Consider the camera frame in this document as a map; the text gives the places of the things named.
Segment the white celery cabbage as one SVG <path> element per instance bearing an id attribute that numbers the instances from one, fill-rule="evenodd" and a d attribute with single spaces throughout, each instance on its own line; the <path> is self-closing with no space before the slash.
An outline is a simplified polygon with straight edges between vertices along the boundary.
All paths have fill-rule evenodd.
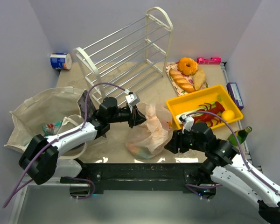
<path id="1" fill-rule="evenodd" d="M 178 120 L 182 115 L 187 115 L 189 113 L 193 113 L 193 112 L 197 112 L 197 111 L 207 111 L 207 110 L 210 110 L 210 109 L 215 108 L 215 107 L 216 107 L 216 102 L 215 101 L 213 101 L 211 103 L 204 103 L 202 105 L 199 105 L 198 108 L 196 108 L 192 111 L 187 111 L 187 112 L 182 112 L 180 114 L 177 114 L 175 116 L 175 118 Z"/>

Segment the baguette bread loaf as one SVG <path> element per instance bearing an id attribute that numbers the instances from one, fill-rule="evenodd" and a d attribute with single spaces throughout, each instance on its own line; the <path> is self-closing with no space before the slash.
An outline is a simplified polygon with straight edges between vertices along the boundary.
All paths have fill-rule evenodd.
<path id="1" fill-rule="evenodd" d="M 195 91 L 193 85 L 182 75 L 178 70 L 170 69 L 169 75 L 173 81 L 187 93 L 192 93 Z"/>

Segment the green red snack packet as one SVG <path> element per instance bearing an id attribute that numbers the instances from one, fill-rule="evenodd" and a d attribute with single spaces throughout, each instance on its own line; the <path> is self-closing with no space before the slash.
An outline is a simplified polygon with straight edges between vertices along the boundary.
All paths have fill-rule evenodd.
<path id="1" fill-rule="evenodd" d="M 44 136 L 56 135 L 62 126 L 62 121 L 42 126 Z"/>

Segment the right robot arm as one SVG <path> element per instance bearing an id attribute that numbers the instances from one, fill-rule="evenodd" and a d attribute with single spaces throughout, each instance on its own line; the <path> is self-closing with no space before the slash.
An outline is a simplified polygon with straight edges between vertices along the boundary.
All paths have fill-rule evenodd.
<path id="1" fill-rule="evenodd" d="M 280 185 L 256 169 L 240 150 L 216 138 L 204 123 L 191 130 L 175 130 L 165 149 L 176 154 L 190 149 L 204 152 L 206 160 L 197 177 L 208 177 L 258 207 L 259 215 L 270 224 L 280 224 Z"/>

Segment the translucent orange plastic bag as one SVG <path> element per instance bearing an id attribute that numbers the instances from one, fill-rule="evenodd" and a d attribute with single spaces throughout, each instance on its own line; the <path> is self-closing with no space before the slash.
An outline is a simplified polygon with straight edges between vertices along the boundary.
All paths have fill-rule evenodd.
<path id="1" fill-rule="evenodd" d="M 134 157 L 151 159 L 163 150 L 172 136 L 172 115 L 159 103 L 139 103 L 138 109 L 146 121 L 129 132 L 125 146 Z"/>

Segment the white metal shoe rack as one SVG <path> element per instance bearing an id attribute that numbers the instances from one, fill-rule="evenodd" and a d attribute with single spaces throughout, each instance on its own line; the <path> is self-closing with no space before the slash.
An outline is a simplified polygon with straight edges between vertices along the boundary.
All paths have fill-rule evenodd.
<path id="1" fill-rule="evenodd" d="M 116 86 L 138 93 L 166 74 L 173 24 L 160 7 L 89 44 L 75 48 L 81 72 L 94 101 L 115 97 L 121 105 L 123 92 Z"/>

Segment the blue toilet paper roll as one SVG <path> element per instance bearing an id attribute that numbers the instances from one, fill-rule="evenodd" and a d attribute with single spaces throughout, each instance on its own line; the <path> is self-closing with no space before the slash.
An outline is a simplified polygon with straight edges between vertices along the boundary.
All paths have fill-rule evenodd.
<path id="1" fill-rule="evenodd" d="M 70 70 L 72 58 L 69 53 L 53 53 L 50 55 L 50 63 L 55 70 Z"/>

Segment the pink box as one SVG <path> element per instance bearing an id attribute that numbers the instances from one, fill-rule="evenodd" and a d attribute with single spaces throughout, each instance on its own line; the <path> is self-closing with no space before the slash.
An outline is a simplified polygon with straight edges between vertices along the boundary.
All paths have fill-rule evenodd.
<path id="1" fill-rule="evenodd" d="M 198 57 L 196 60 L 198 64 L 204 64 L 204 65 L 220 65 L 221 61 L 222 61 L 221 57 L 211 57 L 211 58 Z"/>

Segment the tan triangular pastry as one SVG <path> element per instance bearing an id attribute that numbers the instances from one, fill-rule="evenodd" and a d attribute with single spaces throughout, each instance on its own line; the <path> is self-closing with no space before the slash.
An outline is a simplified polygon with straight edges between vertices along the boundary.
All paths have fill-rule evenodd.
<path id="1" fill-rule="evenodd" d="M 202 85 L 206 82 L 206 75 L 203 68 L 198 69 L 196 74 L 193 76 L 194 89 L 197 91 L 201 89 Z"/>

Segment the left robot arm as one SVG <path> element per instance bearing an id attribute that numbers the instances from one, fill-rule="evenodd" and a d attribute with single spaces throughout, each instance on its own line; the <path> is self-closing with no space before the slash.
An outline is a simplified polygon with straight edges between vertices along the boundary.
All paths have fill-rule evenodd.
<path id="1" fill-rule="evenodd" d="M 137 94 L 127 95 L 126 106 L 119 108 L 116 98 L 107 97 L 82 124 L 62 134 L 49 137 L 36 135 L 20 158 L 20 167 L 36 184 L 45 183 L 53 176 L 60 156 L 82 143 L 105 135 L 111 123 L 127 122 L 130 128 L 144 123 L 146 118 L 137 108 L 139 101 Z"/>

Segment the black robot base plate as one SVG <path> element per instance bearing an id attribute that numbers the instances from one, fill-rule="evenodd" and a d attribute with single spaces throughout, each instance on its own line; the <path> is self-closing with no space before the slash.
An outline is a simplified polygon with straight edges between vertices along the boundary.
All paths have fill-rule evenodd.
<path id="1" fill-rule="evenodd" d="M 103 194 L 107 190 L 196 192 L 212 199 L 218 185 L 208 177 L 199 177 L 200 163 L 83 163 L 74 179 L 61 178 L 71 184 L 72 196 Z"/>

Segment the cream canvas tote bag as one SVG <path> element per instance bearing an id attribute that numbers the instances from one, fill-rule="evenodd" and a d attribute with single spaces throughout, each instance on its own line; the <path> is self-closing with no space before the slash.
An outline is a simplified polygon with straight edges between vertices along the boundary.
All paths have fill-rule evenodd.
<path id="1" fill-rule="evenodd" d="M 4 146 L 23 153 L 34 136 L 45 135 L 46 125 L 60 123 L 53 131 L 60 135 L 82 124 L 96 110 L 86 93 L 74 87 L 51 88 L 25 100 L 11 112 L 14 130 Z"/>

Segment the red lobster toy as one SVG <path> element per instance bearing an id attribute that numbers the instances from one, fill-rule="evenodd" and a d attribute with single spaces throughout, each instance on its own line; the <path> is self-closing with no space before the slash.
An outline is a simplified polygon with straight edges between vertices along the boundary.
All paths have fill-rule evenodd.
<path id="1" fill-rule="evenodd" d="M 219 117 L 225 111 L 225 108 L 218 101 L 215 101 L 213 104 L 204 103 L 199 106 L 204 107 L 204 109 L 199 109 L 198 112 L 199 111 L 211 112 L 215 115 L 218 115 Z M 217 118 L 216 116 L 209 114 L 209 113 L 203 113 L 202 115 L 194 117 L 194 123 L 206 123 L 206 124 L 210 124 L 210 127 L 218 125 L 220 122 L 221 121 L 219 118 Z"/>

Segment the purple box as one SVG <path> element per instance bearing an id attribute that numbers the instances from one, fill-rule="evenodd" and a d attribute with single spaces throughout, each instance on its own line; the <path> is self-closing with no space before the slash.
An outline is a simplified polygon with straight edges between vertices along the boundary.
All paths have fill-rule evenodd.
<path id="1" fill-rule="evenodd" d="M 227 88 L 227 91 L 228 91 L 231 99 L 234 101 L 234 103 L 236 104 L 238 109 L 241 111 L 244 108 L 244 104 L 243 104 L 242 98 L 240 96 L 237 84 L 234 82 L 229 82 L 226 85 L 226 88 Z"/>

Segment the green glass bottle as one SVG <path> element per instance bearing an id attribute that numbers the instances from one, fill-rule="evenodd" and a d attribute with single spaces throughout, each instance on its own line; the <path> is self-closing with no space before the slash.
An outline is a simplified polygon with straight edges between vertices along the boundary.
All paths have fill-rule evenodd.
<path id="1" fill-rule="evenodd" d="M 241 130 L 238 130 L 235 132 L 235 135 L 236 135 L 240 145 L 244 143 L 248 134 L 251 132 L 252 132 L 251 126 L 247 126 L 245 129 L 241 129 Z M 227 141 L 229 143 L 231 143 L 233 146 L 237 146 L 238 143 L 237 143 L 236 137 L 233 134 L 230 134 L 230 136 L 227 138 Z"/>

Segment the yellow lemon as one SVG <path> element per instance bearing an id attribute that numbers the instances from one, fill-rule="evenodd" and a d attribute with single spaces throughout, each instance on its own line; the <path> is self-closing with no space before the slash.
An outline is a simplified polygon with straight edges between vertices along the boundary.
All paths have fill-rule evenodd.
<path id="1" fill-rule="evenodd" d="M 233 120 L 235 118 L 235 113 L 234 113 L 233 110 L 225 110 L 224 112 L 222 112 L 221 117 L 225 121 L 230 121 L 230 120 Z"/>

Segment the yellow plastic bin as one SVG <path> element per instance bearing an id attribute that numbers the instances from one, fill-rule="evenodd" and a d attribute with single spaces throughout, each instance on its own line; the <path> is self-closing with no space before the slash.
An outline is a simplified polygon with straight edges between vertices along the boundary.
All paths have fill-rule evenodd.
<path id="1" fill-rule="evenodd" d="M 203 103 L 211 103 L 213 101 L 218 101 L 226 110 L 233 110 L 235 113 L 235 118 L 233 120 L 227 121 L 231 124 L 238 120 L 243 119 L 242 112 L 238 109 L 236 104 L 233 102 L 229 96 L 227 90 L 222 85 L 215 85 L 203 90 L 195 91 L 183 96 L 175 97 L 166 101 L 168 110 L 173 116 L 173 121 L 178 129 L 182 128 L 182 125 L 175 118 L 177 114 L 182 112 L 192 111 L 199 107 Z"/>

